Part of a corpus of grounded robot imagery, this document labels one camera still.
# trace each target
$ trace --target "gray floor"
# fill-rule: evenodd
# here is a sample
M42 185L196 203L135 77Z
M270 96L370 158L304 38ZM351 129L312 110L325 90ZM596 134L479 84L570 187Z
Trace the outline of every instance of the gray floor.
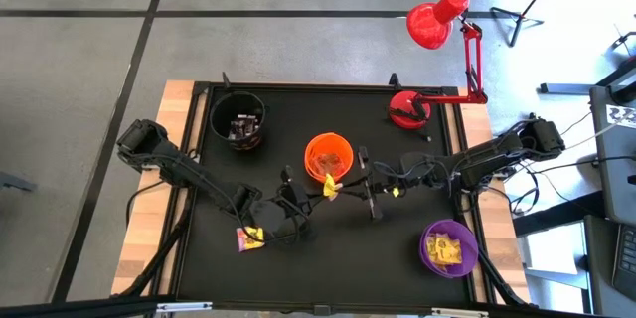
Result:
M138 9L150 0L0 0L0 9ZM407 10L434 0L161 0L164 10ZM472 0L522 10L530 0ZM635 0L541 0L509 49L513 23L484 29L484 81L493 130L530 111L566 128L587 111L585 98L539 96L544 81L595 82L625 59L605 49L634 29ZM0 191L0 305L43 302L79 208L88 172L126 74L141 19L0 18L0 170L36 182L23 194ZM404 19L156 19L123 126L154 118L166 80L462 85L459 33L441 50L418 47ZM581 124L583 138L591 124ZM587 154L589 147L561 158ZM559 177L566 193L594 190L594 172ZM111 160L70 299L105 297L124 236L124 207L138 175ZM525 192L526 183L508 188ZM543 190L542 205L558 202Z

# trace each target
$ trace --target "red desk lamp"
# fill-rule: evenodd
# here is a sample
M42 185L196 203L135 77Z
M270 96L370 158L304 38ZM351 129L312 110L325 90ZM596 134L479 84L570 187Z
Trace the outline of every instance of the red desk lamp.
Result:
M452 21L468 9L470 0L440 0L416 6L406 17L406 27L413 39L421 46L435 50L440 48L453 28ZM404 90L396 94L389 105L389 116L393 122L405 129L418 129L426 124L430 116L431 103L476 103L484 104L488 97L481 82L481 29L460 18L464 35L466 55L467 95L433 95L431 93ZM470 60L470 40L475 40L476 67Z

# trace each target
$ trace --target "lamp base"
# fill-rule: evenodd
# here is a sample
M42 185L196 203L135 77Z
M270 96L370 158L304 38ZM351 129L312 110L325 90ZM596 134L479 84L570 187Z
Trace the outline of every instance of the lamp base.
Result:
M428 118L430 117L430 104L428 103L421 104L424 112L426 113L426 117L422 119L414 119L418 116L417 112L413 108L413 101L417 95L418 93L416 91L403 90L391 98L391 103L389 104L389 117L399 127L410 130L419 129L428 121ZM396 114L396 111L401 111L406 115Z

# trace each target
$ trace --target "wooden board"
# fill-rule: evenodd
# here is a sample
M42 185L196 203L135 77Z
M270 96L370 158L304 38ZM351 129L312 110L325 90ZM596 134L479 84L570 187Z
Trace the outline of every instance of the wooden board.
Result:
M168 137L174 143L181 143L182 141L193 87L194 82L190 80L169 80L166 83L157 114L157 122L166 127ZM197 112L189 149L196 146L198 133L201 129L204 105L204 96L201 95L197 103ZM447 105L446 110L451 143L453 152L455 152L459 150L459 137L455 129L452 106ZM492 139L490 121L485 105L461 105L461 111L469 147ZM145 172L141 176L139 188L148 186L158 180L157 171ZM493 182L492 186L501 190L504 189L503 185L499 182ZM178 218L180 215L185 194L185 189L179 193L179 202L175 218ZM112 285L112 293L118 293L128 288L137 274L143 270L156 252L168 208L169 196L170 187L164 184L139 195L135 200L130 225L126 232L121 256L119 258L119 265ZM522 268L515 230L506 198L496 193L485 192L479 197L479 206L484 227L484 236L491 260L499 269L506 282L513 287L515 292L522 299L529 302L530 293ZM168 290L168 282L172 273L171 267L173 262L174 249L164 264L159 288L160 293L166 293ZM475 268L474 278L477 298L479 301L484 302L486 296L479 267Z

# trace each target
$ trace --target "orange bowl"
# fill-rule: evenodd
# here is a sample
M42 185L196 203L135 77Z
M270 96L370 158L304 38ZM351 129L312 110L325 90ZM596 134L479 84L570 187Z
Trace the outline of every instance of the orange bowl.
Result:
M336 154L342 161L345 170L337 175L332 174L336 183L349 172L354 163L354 151L347 139L336 133L324 133L314 137L305 148L305 170L321 183L324 183L327 177L318 174L310 165L313 158L321 154Z

